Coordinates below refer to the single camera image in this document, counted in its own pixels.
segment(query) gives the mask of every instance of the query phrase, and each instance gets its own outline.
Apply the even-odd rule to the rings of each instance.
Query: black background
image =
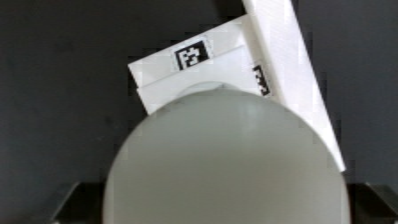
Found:
[[[295,5],[347,180],[398,191],[398,1]],[[146,117],[126,64],[242,14],[240,0],[0,1],[0,223],[107,177]]]

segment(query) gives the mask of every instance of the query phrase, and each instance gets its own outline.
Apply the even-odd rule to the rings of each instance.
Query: dark surface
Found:
[[[395,224],[398,195],[386,185],[348,184],[352,223]]]
[[[295,3],[347,178],[398,191],[398,2]],[[128,62],[242,14],[240,0],[0,1],[0,223],[107,177],[146,116]]]

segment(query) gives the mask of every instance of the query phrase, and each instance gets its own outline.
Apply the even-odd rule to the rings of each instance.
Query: white panel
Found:
[[[315,128],[345,170],[290,0],[244,0],[283,105]]]

